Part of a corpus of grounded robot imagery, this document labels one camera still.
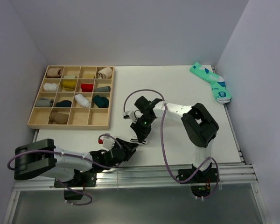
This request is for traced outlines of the tan ribbed sock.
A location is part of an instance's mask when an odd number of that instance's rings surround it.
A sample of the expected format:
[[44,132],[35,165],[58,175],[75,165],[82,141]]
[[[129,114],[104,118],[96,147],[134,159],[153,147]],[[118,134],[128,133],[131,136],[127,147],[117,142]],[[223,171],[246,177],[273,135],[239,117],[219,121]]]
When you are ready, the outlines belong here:
[[49,124],[66,125],[68,122],[68,118],[68,114],[51,111],[49,116]]

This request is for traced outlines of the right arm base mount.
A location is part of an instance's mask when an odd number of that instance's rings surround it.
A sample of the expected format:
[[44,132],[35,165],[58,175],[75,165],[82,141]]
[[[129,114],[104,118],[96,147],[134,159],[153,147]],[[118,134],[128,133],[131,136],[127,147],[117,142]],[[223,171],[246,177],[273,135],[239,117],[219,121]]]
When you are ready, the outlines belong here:
[[[176,179],[184,181],[193,173],[194,168],[179,169]],[[198,171],[187,183],[190,184],[192,194],[201,199],[205,199],[212,193],[211,185],[219,186],[220,178],[216,168],[211,168],[207,174]]]

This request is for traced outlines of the white sock with black stripes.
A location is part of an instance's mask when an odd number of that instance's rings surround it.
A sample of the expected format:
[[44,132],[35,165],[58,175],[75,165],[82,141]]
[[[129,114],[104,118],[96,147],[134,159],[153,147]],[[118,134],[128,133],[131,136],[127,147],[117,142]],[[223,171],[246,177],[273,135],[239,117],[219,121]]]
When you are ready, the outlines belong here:
[[147,144],[146,140],[140,141],[138,139],[130,139],[130,142],[137,143],[137,144],[142,144],[142,145],[146,145]]

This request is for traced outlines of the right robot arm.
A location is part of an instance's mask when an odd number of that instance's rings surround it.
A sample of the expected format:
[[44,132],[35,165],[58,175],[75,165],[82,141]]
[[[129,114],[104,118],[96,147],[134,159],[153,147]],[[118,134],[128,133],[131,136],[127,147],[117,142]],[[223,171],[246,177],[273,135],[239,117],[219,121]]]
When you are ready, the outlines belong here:
[[165,119],[183,124],[189,140],[195,146],[193,178],[203,182],[209,176],[212,145],[219,130],[219,125],[205,106],[201,103],[177,105],[160,98],[149,101],[144,96],[138,98],[134,105],[142,115],[137,117],[134,111],[124,111],[123,117],[132,121],[130,127],[139,143],[145,142],[157,118],[161,119],[161,125]]

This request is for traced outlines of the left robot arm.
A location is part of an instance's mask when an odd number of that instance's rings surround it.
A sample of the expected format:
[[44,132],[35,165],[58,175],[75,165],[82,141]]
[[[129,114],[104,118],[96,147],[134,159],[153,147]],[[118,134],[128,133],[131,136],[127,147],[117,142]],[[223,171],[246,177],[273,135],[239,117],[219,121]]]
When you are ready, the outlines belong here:
[[56,146],[53,139],[36,141],[16,148],[7,167],[18,181],[45,176],[77,186],[88,173],[101,173],[129,161],[139,146],[108,134],[99,136],[98,143],[101,150],[79,153]]

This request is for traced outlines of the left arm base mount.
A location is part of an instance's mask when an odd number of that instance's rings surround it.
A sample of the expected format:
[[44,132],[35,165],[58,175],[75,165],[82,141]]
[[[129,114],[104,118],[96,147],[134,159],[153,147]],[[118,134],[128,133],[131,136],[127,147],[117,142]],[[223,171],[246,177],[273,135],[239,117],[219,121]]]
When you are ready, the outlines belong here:
[[85,192],[87,187],[96,186],[95,173],[77,172],[74,179],[68,182],[61,182],[55,179],[54,188],[63,188],[65,202],[75,206],[84,206],[92,203],[93,198]]

